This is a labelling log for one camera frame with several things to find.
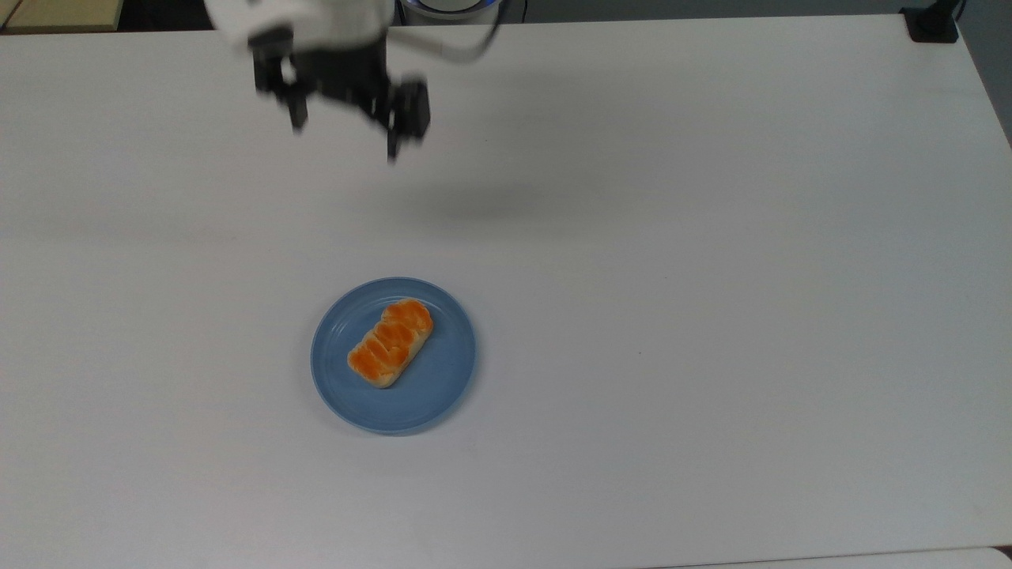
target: cable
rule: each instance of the cable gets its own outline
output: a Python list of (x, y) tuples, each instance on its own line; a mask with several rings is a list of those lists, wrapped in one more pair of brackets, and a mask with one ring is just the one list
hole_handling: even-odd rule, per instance
[(499, 3), (499, 13), (496, 15), (495, 23), (492, 24), (492, 29), (489, 30), (489, 33), (484, 39), (470, 48), (446, 46), (438, 39), (430, 39), (421, 35), (415, 35), (403, 30), (403, 28), (391, 28), (388, 31), (387, 37), (392, 42), (398, 42), (400, 44), (404, 44), (405, 46), (415, 48), (416, 50), (427, 52), (448, 62), (476, 62), (485, 55), (485, 52), (489, 51), (489, 47), (491, 47), (492, 43), (495, 40), (496, 33), (499, 32), (499, 26), (502, 25), (503, 21), (506, 19), (506, 11), (509, 9), (510, 1), (511, 0), (502, 0), (502, 2)]

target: bread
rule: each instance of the bread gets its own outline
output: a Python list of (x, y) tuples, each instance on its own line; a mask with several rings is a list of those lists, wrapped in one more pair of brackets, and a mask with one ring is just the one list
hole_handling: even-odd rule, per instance
[(372, 387), (388, 388), (432, 334), (425, 305), (404, 299), (388, 306), (380, 322), (348, 352), (348, 367)]

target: black clamp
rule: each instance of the black clamp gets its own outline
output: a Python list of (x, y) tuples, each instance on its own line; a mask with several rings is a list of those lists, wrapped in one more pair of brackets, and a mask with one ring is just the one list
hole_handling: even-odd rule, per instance
[[(387, 132), (387, 156), (393, 162), (401, 145), (421, 140), (430, 123), (424, 79), (394, 84), (387, 73), (387, 37), (361, 48), (296, 53), (290, 27), (275, 27), (250, 37), (257, 91), (273, 94), (288, 108), (298, 134), (306, 125), (306, 99), (314, 92), (357, 106)], [(284, 78), (288, 62), (294, 79)]]

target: orange glaze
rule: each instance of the orange glaze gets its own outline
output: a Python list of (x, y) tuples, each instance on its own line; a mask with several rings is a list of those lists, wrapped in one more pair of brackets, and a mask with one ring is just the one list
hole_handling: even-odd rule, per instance
[(412, 347), (417, 349), (415, 342), (424, 341), (432, 326), (429, 311), (419, 301), (404, 299), (392, 304), (348, 354), (348, 365), (370, 383), (389, 385), (407, 364)]

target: wooden surface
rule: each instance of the wooden surface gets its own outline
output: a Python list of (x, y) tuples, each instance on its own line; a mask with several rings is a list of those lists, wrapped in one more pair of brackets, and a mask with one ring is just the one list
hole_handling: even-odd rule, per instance
[[(1012, 153), (961, 42), (892, 14), (392, 48), (433, 116), (395, 167), (357, 110), (292, 136), (217, 32), (0, 54), (0, 567), (1012, 542)], [(481, 351), (404, 437), (310, 373), (330, 305), (392, 275)]]
[(18, 0), (0, 0), (0, 30), (7, 23), (7, 18), (10, 17), (11, 12), (17, 7), (17, 2)]
[[(0, 12), (4, 3), (0, 0)], [(122, 0), (24, 0), (10, 17), (5, 33), (115, 31)]]

